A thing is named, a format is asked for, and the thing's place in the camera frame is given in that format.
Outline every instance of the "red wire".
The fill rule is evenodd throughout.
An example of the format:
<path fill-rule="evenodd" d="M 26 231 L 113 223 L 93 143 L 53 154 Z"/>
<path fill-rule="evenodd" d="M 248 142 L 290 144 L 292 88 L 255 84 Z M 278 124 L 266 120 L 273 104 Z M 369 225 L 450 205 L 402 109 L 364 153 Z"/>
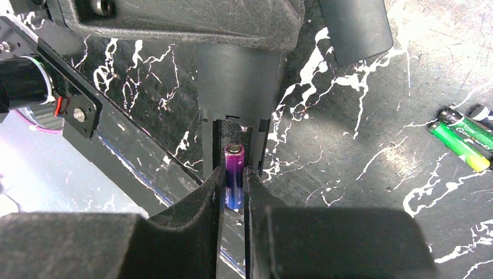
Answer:
<path fill-rule="evenodd" d="M 58 103 L 56 104 L 55 116 L 60 114 L 60 109 L 62 108 L 62 97 L 58 97 Z"/>

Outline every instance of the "black metal plate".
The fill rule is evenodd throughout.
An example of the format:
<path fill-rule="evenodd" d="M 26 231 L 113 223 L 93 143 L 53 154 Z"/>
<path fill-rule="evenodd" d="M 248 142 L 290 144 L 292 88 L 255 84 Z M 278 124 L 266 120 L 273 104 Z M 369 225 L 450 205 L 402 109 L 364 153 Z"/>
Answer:
<path fill-rule="evenodd" d="M 74 118 L 73 112 L 76 108 L 80 108 L 84 111 L 84 122 L 80 122 Z M 63 111 L 63 118 L 65 118 L 65 120 L 67 120 L 78 132 L 80 132 L 84 138 L 90 138 L 96 129 L 97 122 L 95 120 L 98 114 L 98 108 L 93 102 L 91 102 L 91 100 L 84 95 L 75 95 L 70 98 L 69 105 L 65 111 Z"/>
<path fill-rule="evenodd" d="M 383 0 L 320 0 L 337 63 L 348 65 L 394 44 Z"/>

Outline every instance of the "purple battery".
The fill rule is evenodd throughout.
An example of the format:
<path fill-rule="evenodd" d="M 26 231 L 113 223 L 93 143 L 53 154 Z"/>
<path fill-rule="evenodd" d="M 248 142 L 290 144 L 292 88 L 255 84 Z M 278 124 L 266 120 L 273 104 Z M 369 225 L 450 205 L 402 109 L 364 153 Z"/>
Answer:
<path fill-rule="evenodd" d="M 471 112 L 470 117 L 493 130 L 493 112 L 489 108 L 479 106 Z"/>
<path fill-rule="evenodd" d="M 226 206 L 230 209 L 243 207 L 242 173 L 245 167 L 245 148 L 230 144 L 224 149 L 226 158 Z"/>

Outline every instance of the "metal bracket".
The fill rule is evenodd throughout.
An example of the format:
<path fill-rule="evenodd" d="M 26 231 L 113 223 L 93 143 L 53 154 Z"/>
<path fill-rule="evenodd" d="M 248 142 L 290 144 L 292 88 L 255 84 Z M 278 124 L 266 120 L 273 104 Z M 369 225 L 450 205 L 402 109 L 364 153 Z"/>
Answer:
<path fill-rule="evenodd" d="M 67 69 L 64 65 L 66 63 L 59 60 L 58 56 L 51 55 L 49 51 L 53 50 L 48 48 L 43 41 L 34 41 L 6 17 L 0 18 L 0 36 L 6 44 L 11 46 L 9 51 L 0 50 L 0 59 L 11 59 L 24 55 L 35 56 L 50 73 L 54 95 L 69 100 L 62 117 L 84 138 L 91 138 L 98 125 L 102 104 L 86 86 L 82 85 L 81 80 L 84 78 L 72 68 Z M 84 113 L 83 121 L 74 117 L 76 109 Z"/>

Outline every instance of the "green battery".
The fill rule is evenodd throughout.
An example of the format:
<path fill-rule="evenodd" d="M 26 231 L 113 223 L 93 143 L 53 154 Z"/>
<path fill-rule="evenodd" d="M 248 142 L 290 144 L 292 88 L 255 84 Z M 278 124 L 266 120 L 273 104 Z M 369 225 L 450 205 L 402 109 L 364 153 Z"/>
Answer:
<path fill-rule="evenodd" d="M 493 135 L 460 114 L 457 110 L 446 108 L 440 112 L 438 118 L 452 127 L 457 133 L 463 134 L 477 145 L 493 153 Z"/>
<path fill-rule="evenodd" d="M 435 122 L 430 126 L 428 131 L 475 171 L 483 171 L 490 167 L 490 161 L 488 159 L 455 134 L 445 123 L 441 121 Z"/>

